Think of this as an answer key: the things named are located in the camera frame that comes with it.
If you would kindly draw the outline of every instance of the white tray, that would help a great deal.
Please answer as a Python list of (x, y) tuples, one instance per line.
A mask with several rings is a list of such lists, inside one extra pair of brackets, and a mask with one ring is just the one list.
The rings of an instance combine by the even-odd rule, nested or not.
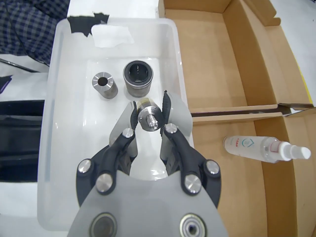
[[(185, 103), (186, 94), (178, 33), (169, 19), (109, 19), (102, 28), (124, 26), (133, 43), (113, 48), (95, 47), (93, 37), (71, 34), (67, 20), (56, 28), (47, 83), (38, 170), (38, 221), (51, 231), (69, 230), (79, 205), (76, 196), (76, 169), (109, 143), (110, 132), (128, 102), (123, 68), (133, 60), (147, 62), (154, 77), (146, 97), (162, 107), (164, 90), (177, 93)], [(113, 99), (103, 98), (93, 87), (98, 72), (110, 73), (118, 87)], [(138, 156), (131, 176), (143, 180), (166, 177), (159, 158), (159, 131), (136, 128)]]

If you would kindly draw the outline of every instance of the spray bottle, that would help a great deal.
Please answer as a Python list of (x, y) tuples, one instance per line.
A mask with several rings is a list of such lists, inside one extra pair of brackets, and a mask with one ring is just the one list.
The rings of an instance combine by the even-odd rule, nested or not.
[(309, 159), (311, 152), (306, 147), (291, 145), (272, 137), (233, 136), (223, 141), (227, 152), (269, 163), (279, 160)]

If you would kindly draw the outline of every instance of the cardboard box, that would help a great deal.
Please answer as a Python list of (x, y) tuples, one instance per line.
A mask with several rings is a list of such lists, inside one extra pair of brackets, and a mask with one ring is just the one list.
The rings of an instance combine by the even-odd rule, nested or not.
[(311, 107), (269, 0), (159, 0), (178, 29), (192, 113), (217, 107)]
[[(178, 29), (194, 146), (220, 165), (218, 211), (229, 236), (311, 236), (316, 111), (270, 1), (159, 0), (158, 12)], [(285, 117), (288, 107), (307, 110)], [(232, 135), (273, 136), (312, 157), (237, 157), (222, 145)]]

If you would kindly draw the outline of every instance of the yellow floor line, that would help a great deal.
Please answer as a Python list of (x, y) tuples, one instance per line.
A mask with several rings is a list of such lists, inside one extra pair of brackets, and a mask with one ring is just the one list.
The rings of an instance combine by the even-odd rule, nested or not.
[(306, 92), (307, 92), (307, 96), (308, 96), (308, 99), (309, 99), (309, 103), (313, 104), (312, 97), (311, 97), (311, 95), (310, 95), (310, 93), (309, 93), (309, 90), (308, 90), (308, 88), (307, 88), (307, 85), (306, 85), (304, 76), (303, 76), (303, 74), (302, 74), (302, 72), (301, 72), (300, 67), (299, 67), (298, 64), (297, 64), (297, 66), (298, 66), (300, 75), (301, 75), (301, 77), (302, 77), (302, 80), (303, 80), (303, 83), (304, 83), (304, 86), (305, 86), (305, 89), (306, 89)]

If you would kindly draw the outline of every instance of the person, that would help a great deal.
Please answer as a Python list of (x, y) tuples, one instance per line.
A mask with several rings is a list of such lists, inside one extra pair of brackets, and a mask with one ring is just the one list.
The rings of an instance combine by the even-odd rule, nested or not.
[(70, 0), (0, 0), (0, 53), (50, 64), (57, 23)]

